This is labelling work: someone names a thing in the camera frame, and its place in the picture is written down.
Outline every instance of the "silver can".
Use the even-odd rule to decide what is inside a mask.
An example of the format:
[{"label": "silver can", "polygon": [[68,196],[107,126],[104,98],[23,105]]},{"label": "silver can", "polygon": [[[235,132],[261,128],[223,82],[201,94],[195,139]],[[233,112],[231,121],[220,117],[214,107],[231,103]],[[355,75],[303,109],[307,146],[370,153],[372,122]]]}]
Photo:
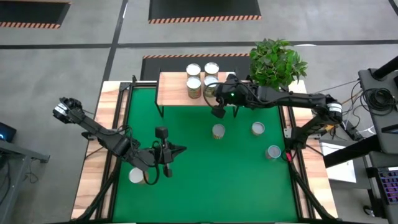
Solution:
[{"label": "silver can", "polygon": [[208,75],[213,75],[214,77],[218,78],[218,70],[220,68],[218,67],[218,65],[214,62],[209,62],[205,65],[205,77],[207,77]]},{"label": "silver can", "polygon": [[213,75],[206,76],[205,81],[204,81],[204,83],[205,83],[205,96],[207,96],[207,97],[213,97],[214,96],[217,84],[212,84],[212,83],[217,83],[217,82],[218,82],[218,78],[217,77],[215,77]]},{"label": "silver can", "polygon": [[197,99],[201,96],[201,81],[198,77],[190,77],[187,80],[188,96]]},{"label": "silver can", "polygon": [[200,66],[198,64],[192,63],[187,66],[187,77],[198,77],[200,78]]}]

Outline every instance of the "green leaves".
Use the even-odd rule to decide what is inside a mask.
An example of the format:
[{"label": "green leaves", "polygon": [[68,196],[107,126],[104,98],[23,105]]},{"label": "green leaves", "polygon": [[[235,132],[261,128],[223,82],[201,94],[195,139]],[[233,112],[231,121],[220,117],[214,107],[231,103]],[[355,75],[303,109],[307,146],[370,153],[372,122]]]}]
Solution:
[{"label": "green leaves", "polygon": [[290,43],[286,40],[264,39],[256,43],[250,51],[251,77],[258,85],[279,89],[280,85],[289,85],[294,77],[307,76],[307,62],[303,62],[297,52],[286,49]]}]

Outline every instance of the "concrete floor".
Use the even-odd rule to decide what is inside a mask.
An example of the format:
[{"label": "concrete floor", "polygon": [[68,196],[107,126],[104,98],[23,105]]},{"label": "concrete floor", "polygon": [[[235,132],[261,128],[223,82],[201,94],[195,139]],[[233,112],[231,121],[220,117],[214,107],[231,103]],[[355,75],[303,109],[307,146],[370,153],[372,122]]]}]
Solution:
[{"label": "concrete floor", "polygon": [[[59,30],[0,28],[0,45],[110,44],[122,0],[74,0]],[[388,0],[259,0],[261,21],[150,25],[148,0],[129,0],[119,43],[287,40],[398,39],[398,16]],[[358,78],[357,72],[379,67],[397,55],[398,45],[334,45],[294,47],[308,62],[308,92]],[[110,80],[139,77],[144,55],[246,53],[251,47],[117,49]],[[82,101],[94,111],[109,49],[0,50],[0,121],[18,130],[16,144],[51,154],[44,166],[33,164],[39,176],[26,183],[12,223],[64,222],[70,218],[87,145],[80,129],[52,117],[61,96]],[[349,98],[352,85],[329,93]],[[365,110],[358,129],[371,120]],[[368,220],[369,203],[360,190],[333,189],[339,217]]]}]

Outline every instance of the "green mat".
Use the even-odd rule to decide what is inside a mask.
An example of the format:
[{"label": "green mat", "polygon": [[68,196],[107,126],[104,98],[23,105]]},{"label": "green mat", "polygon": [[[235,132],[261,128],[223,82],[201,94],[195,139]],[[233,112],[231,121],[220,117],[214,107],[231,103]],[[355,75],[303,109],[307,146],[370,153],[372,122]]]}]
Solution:
[{"label": "green mat", "polygon": [[[114,222],[296,222],[288,165],[281,158],[270,161],[264,153],[270,145],[284,148],[278,109],[239,109],[233,118],[227,108],[224,119],[204,106],[165,107],[160,117],[154,104],[154,89],[134,90],[129,125],[142,147],[155,138],[155,127],[169,129],[169,141],[188,149],[171,164],[174,176],[162,173],[156,185],[129,181],[132,166],[123,162]],[[251,133],[260,121],[261,136]],[[226,128],[215,140],[214,124]],[[149,171],[150,181],[155,170]]]}]

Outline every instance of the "black floor mat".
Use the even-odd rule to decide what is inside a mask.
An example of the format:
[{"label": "black floor mat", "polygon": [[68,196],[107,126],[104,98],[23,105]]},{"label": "black floor mat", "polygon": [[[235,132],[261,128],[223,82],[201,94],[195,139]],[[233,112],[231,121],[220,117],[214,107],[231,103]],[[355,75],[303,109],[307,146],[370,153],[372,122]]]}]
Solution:
[{"label": "black floor mat", "polygon": [[70,2],[0,1],[0,27],[58,29]]},{"label": "black floor mat", "polygon": [[237,71],[242,80],[250,72],[249,54],[147,55],[142,59],[141,80],[158,80],[160,71],[185,72],[191,63],[197,63],[204,72],[208,62],[217,63],[220,72]]},{"label": "black floor mat", "polygon": [[149,23],[261,19],[257,0],[151,0]]}]

